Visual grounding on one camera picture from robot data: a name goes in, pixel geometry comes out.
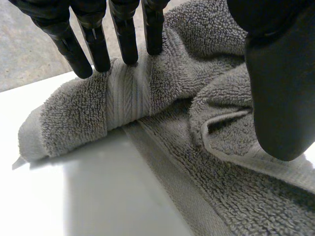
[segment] white table surface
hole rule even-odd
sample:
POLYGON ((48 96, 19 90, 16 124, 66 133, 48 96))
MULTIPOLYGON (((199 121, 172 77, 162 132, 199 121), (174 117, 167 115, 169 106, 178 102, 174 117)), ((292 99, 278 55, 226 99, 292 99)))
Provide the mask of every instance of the white table surface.
POLYGON ((0 235, 191 235, 122 130, 55 162, 11 170, 23 121, 74 77, 70 72, 0 93, 0 235))

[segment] concrete floor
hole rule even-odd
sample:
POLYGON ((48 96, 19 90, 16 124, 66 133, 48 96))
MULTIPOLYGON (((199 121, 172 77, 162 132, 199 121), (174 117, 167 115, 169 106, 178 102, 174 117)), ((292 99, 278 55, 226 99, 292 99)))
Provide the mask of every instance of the concrete floor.
MULTIPOLYGON (((188 0, 171 0, 165 11, 188 0)), ((120 57, 109 8, 103 27, 110 57, 120 57)), ((9 1, 0 1, 0 92, 71 71, 49 36, 37 28, 9 1)), ((92 63, 80 27, 71 11, 70 23, 88 60, 92 63)), ((134 16, 137 44, 144 41, 141 4, 134 16)))

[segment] towel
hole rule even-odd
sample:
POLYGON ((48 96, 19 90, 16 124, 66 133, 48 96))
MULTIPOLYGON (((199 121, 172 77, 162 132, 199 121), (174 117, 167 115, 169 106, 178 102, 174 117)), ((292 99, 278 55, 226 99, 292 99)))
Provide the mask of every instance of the towel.
POLYGON ((178 100, 124 130, 194 234, 315 235, 314 194, 199 148, 190 110, 178 100))
POLYGON ((174 8, 160 55, 142 45, 136 65, 112 59, 35 109, 19 131, 21 158, 60 156, 140 119, 125 129, 197 235, 314 235, 311 164, 276 160, 257 142, 245 37, 225 0, 174 8))
POLYGON ((211 80, 244 63, 244 38, 225 0, 191 1, 165 15, 163 51, 127 66, 112 59, 107 73, 94 72, 58 88, 19 130, 26 161, 55 157, 107 135, 109 130, 161 112, 193 97, 211 80))

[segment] crumpled towel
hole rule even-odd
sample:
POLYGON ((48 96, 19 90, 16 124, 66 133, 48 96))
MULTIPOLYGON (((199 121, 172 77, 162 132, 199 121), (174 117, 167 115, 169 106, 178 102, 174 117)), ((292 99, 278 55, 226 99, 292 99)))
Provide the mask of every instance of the crumpled towel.
POLYGON ((21 126, 21 157, 63 155, 176 99, 195 96, 244 62, 245 36, 225 0, 192 1, 169 11, 160 55, 149 56, 142 45, 135 66, 113 59, 107 73, 62 85, 21 126))
MULTIPOLYGON (((62 85, 21 126, 21 157, 60 156, 140 119, 133 128, 144 130, 191 182, 185 196, 173 199, 181 200, 177 206, 197 235, 314 235, 311 164, 303 156, 276 160, 256 140, 245 36, 226 0, 191 1, 169 11, 159 56, 142 45, 136 65, 113 59, 109 72, 62 85)), ((145 144, 137 142, 141 135, 129 135, 145 144)), ((168 190, 184 191, 178 186, 168 190)))

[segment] robotic finger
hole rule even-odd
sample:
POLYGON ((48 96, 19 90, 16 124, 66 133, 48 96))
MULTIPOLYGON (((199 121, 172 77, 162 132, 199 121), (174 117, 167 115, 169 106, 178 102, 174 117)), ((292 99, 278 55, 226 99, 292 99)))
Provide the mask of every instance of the robotic finger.
POLYGON ((142 0, 144 33, 147 52, 158 55, 162 52, 163 9, 170 0, 142 0))
POLYGON ((36 26, 47 33, 78 77, 92 75, 83 50, 69 23, 69 0, 10 0, 29 15, 36 26))
POLYGON ((71 8, 78 19, 95 69, 98 72, 108 71, 110 59, 102 26, 106 0, 72 0, 71 8))
POLYGON ((136 34, 133 16, 140 0, 109 0, 109 9, 113 19, 118 44, 126 64, 138 61, 136 34))
POLYGON ((258 141, 271 156, 291 161, 315 142, 315 1, 227 3, 249 32, 245 58, 258 141))

